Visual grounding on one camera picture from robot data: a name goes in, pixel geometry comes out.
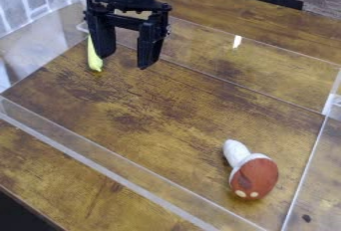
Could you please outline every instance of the wooden floor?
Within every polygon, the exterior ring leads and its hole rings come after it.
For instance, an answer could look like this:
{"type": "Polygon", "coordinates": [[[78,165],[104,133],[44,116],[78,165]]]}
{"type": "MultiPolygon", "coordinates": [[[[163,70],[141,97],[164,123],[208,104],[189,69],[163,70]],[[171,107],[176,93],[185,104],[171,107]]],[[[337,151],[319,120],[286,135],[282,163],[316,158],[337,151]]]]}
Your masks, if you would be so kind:
{"type": "MultiPolygon", "coordinates": [[[[296,20],[304,21],[306,17],[295,11],[292,13],[291,10],[247,0],[199,1],[197,8],[197,0],[168,0],[175,6],[172,15],[200,25],[231,30],[234,34],[254,36],[256,40],[271,40],[274,37],[280,47],[294,51],[300,48],[302,52],[311,50],[310,55],[337,60],[338,39],[335,32],[328,32],[328,26],[341,27],[339,23],[311,16],[306,24],[299,24],[298,31],[296,20]],[[239,15],[240,18],[246,16],[239,11],[240,7],[244,12],[248,9],[246,21],[235,19],[239,15]],[[324,30],[316,32],[316,25],[324,30]],[[334,38],[327,37],[327,32],[332,33],[334,38]],[[318,52],[318,43],[328,51],[318,52]]],[[[208,43],[192,40],[193,51],[185,59],[193,65],[196,60],[204,60],[204,55],[209,55],[208,43]]],[[[180,59],[175,53],[179,46],[169,45],[168,48],[172,48],[169,59],[180,59]]],[[[258,55],[258,47],[254,49],[251,46],[250,50],[251,56],[258,55]]],[[[234,82],[231,84],[165,61],[140,71],[136,69],[136,52],[125,47],[120,47],[117,54],[108,59],[104,72],[94,74],[86,69],[82,43],[6,91],[4,97],[266,229],[278,230],[323,121],[316,111],[332,82],[330,77],[335,76],[337,64],[316,61],[310,64],[308,60],[283,59],[280,53],[267,52],[267,57],[276,58],[278,67],[272,67],[268,58],[267,65],[252,78],[251,69],[236,67],[238,59],[231,60],[236,73],[220,75],[234,82]],[[288,67],[302,67],[304,74],[296,72],[299,69],[282,70],[278,64],[286,62],[288,67]],[[266,69],[268,74],[275,75],[271,78],[279,81],[276,87],[268,79],[260,80],[266,69]],[[295,81],[299,86],[286,91],[294,83],[284,77],[294,71],[300,76],[295,81]],[[258,88],[254,87],[254,80],[260,82],[258,88]],[[306,92],[310,83],[315,91],[306,92]],[[252,151],[267,154],[278,164],[278,184],[260,201],[244,203],[230,194],[230,167],[220,153],[220,145],[227,138],[244,142],[252,151]]],[[[246,56],[247,53],[240,54],[243,60],[246,56]]],[[[223,59],[219,64],[228,66],[223,59]]],[[[248,66],[254,69],[255,65],[256,62],[248,66]]],[[[1,185],[65,228],[151,230],[153,224],[156,230],[193,229],[21,131],[5,123],[1,126],[1,134],[6,138],[5,143],[0,143],[6,160],[0,171],[1,185]]]]}

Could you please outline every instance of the mushroom stem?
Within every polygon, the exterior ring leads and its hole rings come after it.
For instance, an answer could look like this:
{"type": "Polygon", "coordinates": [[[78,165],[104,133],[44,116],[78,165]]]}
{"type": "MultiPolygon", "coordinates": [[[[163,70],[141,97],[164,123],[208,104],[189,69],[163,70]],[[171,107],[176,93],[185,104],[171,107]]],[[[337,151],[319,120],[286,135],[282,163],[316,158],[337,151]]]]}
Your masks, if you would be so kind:
{"type": "Polygon", "coordinates": [[[223,144],[223,155],[230,166],[235,168],[240,164],[242,160],[250,156],[250,151],[240,142],[228,139],[223,144]]]}

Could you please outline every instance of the mushroom cap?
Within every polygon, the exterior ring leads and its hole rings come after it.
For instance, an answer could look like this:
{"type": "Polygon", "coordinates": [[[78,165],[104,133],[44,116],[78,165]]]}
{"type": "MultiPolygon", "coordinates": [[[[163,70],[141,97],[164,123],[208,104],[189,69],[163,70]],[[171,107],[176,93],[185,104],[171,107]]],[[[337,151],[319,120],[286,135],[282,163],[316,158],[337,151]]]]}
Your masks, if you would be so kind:
{"type": "Polygon", "coordinates": [[[263,154],[251,154],[232,169],[228,184],[232,192],[243,199],[260,199],[278,180],[278,167],[263,154]]]}

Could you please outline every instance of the banana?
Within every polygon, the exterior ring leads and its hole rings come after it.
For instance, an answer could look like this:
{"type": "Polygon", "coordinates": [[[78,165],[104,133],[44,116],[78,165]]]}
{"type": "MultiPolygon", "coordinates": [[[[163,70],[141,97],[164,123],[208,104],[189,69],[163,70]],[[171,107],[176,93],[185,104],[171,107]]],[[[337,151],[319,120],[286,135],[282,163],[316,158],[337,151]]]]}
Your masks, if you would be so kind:
{"type": "Polygon", "coordinates": [[[88,37],[88,65],[90,70],[100,72],[102,68],[102,60],[97,56],[93,48],[90,35],[88,37]]]}

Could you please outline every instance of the clear acrylic enclosure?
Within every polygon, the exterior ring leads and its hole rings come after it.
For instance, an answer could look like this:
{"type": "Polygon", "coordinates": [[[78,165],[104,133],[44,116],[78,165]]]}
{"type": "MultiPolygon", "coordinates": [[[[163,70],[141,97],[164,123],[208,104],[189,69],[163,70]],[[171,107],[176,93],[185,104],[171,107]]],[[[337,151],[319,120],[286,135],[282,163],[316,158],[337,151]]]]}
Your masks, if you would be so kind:
{"type": "Polygon", "coordinates": [[[32,74],[1,95],[1,118],[203,230],[337,227],[338,66],[171,18],[157,63],[136,68],[137,35],[117,30],[117,53],[97,74],[80,10],[58,12],[74,26],[60,32],[68,51],[50,62],[34,53],[32,74]],[[278,164],[262,200],[230,191],[227,138],[278,164]]]}

